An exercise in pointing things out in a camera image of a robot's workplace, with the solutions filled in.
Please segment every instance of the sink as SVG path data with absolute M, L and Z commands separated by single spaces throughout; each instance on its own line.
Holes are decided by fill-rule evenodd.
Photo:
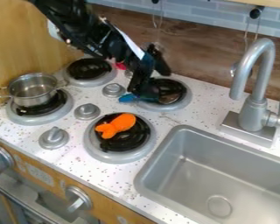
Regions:
M 280 224 L 280 157 L 190 126 L 170 131 L 134 184 L 199 224 Z

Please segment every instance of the oven door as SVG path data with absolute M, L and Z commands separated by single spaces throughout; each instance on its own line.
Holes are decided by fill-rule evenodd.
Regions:
M 19 223 L 27 224 L 99 224 L 82 211 L 69 213 L 67 203 L 30 181 L 18 180 L 15 173 L 0 174 L 0 193 L 8 198 L 17 210 Z

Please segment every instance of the sink drain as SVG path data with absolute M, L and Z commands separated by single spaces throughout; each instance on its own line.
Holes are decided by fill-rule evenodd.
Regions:
M 218 218 L 227 218 L 233 212 L 231 204 L 223 196 L 213 195 L 206 203 L 210 214 Z

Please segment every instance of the tile backsplash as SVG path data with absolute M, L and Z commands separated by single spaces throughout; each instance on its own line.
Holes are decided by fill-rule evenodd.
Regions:
M 245 3 L 231 3 L 223 0 L 160 0 L 153 4 L 151 0 L 87 0 L 120 9 L 140 11 L 177 18 L 206 25 L 244 31 L 249 21 L 249 31 L 256 32 L 257 20 L 249 18 L 249 12 L 255 7 Z M 266 7 L 260 20 L 259 33 L 280 38 L 280 9 Z

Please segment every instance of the wooden panel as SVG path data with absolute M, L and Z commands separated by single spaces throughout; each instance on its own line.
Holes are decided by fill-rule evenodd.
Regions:
M 229 2 L 237 2 L 243 4 L 264 5 L 280 8 L 280 0 L 228 0 Z
M 151 15 L 99 5 L 94 6 L 94 11 L 106 16 L 139 45 L 157 41 L 157 30 L 153 27 Z M 243 31 L 165 18 L 158 41 L 164 47 L 165 59 L 174 73 L 230 87 L 232 78 L 229 69 L 242 57 L 243 35 Z M 248 37 L 251 41 L 255 35 L 250 33 Z M 280 38 L 267 38 L 276 44 L 276 62 L 267 97 L 279 100 Z M 253 88 L 256 71 L 257 66 L 248 82 L 247 92 Z
M 47 185 L 46 183 L 40 181 L 37 178 L 34 178 L 32 175 L 28 173 L 28 171 L 22 171 L 18 169 L 18 162 L 16 162 L 16 166 L 14 170 L 18 173 L 20 173 L 25 178 L 31 180 L 32 182 L 36 183 L 37 185 L 40 185 L 44 187 L 45 189 L 49 190 L 50 192 L 54 193 L 55 195 L 61 197 L 62 199 L 65 199 L 64 190 L 61 187 L 60 181 L 65 182 L 65 186 L 78 186 L 81 190 L 83 190 L 87 195 L 90 197 L 90 199 L 93 202 L 93 208 L 91 209 L 90 213 L 98 218 L 101 221 L 104 221 L 106 223 L 119 223 L 117 220 L 117 216 L 122 216 L 124 219 L 127 220 L 129 224 L 152 224 L 154 223 L 151 220 L 148 220 L 147 218 L 143 217 L 142 215 L 135 213 L 134 211 L 128 209 L 125 206 L 122 206 L 121 204 L 113 201 L 112 199 L 107 198 L 106 196 L 98 193 L 97 191 L 73 180 L 72 178 L 69 178 L 68 176 L 65 176 L 51 168 L 49 168 L 46 165 L 41 164 L 40 162 L 31 159 L 30 157 L 27 157 L 26 155 L 13 150 L 11 147 L 8 147 L 2 143 L 0 143 L 0 146 L 4 147 L 11 155 L 15 156 L 17 155 L 19 158 L 21 158 L 20 164 L 25 167 L 25 163 L 28 163 L 30 165 L 33 165 L 37 168 L 39 168 L 41 171 L 46 172 L 51 177 L 53 177 L 53 186 Z
M 29 72 L 52 73 L 81 56 L 52 38 L 46 17 L 23 0 L 0 0 L 0 87 Z
M 7 214 L 10 216 L 10 220 L 12 222 L 12 224 L 19 224 L 17 221 L 17 218 L 15 216 L 15 214 L 13 213 L 13 210 L 11 208 L 11 204 L 9 203 L 9 201 L 3 196 L 0 196 L 2 204 L 4 205 Z

